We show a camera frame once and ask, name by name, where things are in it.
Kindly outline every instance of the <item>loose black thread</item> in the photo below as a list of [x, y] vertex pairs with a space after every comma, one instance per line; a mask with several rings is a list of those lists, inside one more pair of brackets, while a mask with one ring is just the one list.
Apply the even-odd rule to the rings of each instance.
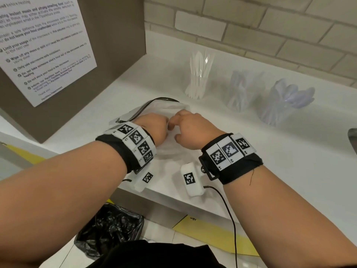
[[238, 268], [238, 263], [237, 263], [237, 239], [236, 239], [236, 237], [237, 237], [237, 230], [236, 230], [236, 224], [234, 223], [234, 220], [233, 220], [233, 217], [232, 217], [232, 215], [231, 215], [231, 212], [229, 211], [228, 205], [227, 205], [226, 201], [224, 200], [224, 198], [223, 198], [222, 194], [220, 193], [220, 191], [218, 191], [216, 188], [214, 188], [214, 187], [212, 187], [212, 186], [208, 186], [208, 185], [207, 185], [207, 186], [203, 186], [203, 188], [212, 188], [212, 189], [216, 190], [216, 192], [220, 195], [220, 197], [222, 198], [222, 200], [223, 200], [223, 202], [224, 202], [224, 205], [225, 205], [226, 208], [227, 208], [228, 214], [229, 214], [229, 216], [230, 216], [230, 218], [231, 218], [231, 220], [232, 220], [233, 227], [234, 227], [234, 250], [235, 250], [235, 252], [236, 252], [236, 268]]
[[254, 169], [253, 169], [252, 176], [250, 177], [250, 184], [249, 184], [249, 186], [252, 184], [252, 177], [253, 177], [253, 175], [254, 175]]

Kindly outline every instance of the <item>backsplash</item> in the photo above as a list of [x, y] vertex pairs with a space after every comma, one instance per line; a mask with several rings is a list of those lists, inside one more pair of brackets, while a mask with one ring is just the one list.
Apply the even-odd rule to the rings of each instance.
[[145, 0], [145, 28], [357, 88], [357, 0]]

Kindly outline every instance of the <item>tile floor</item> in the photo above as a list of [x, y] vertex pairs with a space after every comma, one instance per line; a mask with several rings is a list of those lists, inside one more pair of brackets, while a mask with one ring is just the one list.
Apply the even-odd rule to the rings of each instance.
[[[194, 247], [204, 245], [204, 243], [198, 240], [175, 232], [172, 229], [165, 228], [149, 220], [145, 220], [142, 236], [146, 240], [152, 240], [158, 243], [183, 243]], [[59, 252], [45, 261], [40, 268], [85, 268], [89, 266], [93, 260], [87, 258], [83, 252], [74, 246], [73, 242], [74, 238]], [[212, 246], [210, 246], [210, 248], [222, 265], [227, 268], [235, 268], [234, 254], [222, 251]], [[259, 267], [265, 267], [261, 260], [260, 263], [261, 265]], [[258, 268], [256, 264], [249, 263], [240, 258], [238, 258], [238, 267]]]

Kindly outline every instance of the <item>trash bin liner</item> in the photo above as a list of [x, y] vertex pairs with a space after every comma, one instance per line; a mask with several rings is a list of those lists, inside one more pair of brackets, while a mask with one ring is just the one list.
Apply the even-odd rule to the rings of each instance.
[[120, 243], [138, 240], [143, 226], [143, 216], [106, 203], [77, 234], [74, 244], [96, 260]]

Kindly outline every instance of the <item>printed notice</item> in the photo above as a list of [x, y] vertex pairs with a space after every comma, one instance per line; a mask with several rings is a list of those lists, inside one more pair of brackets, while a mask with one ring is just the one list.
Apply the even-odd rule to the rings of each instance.
[[0, 67], [33, 106], [96, 66], [77, 0], [0, 0]]

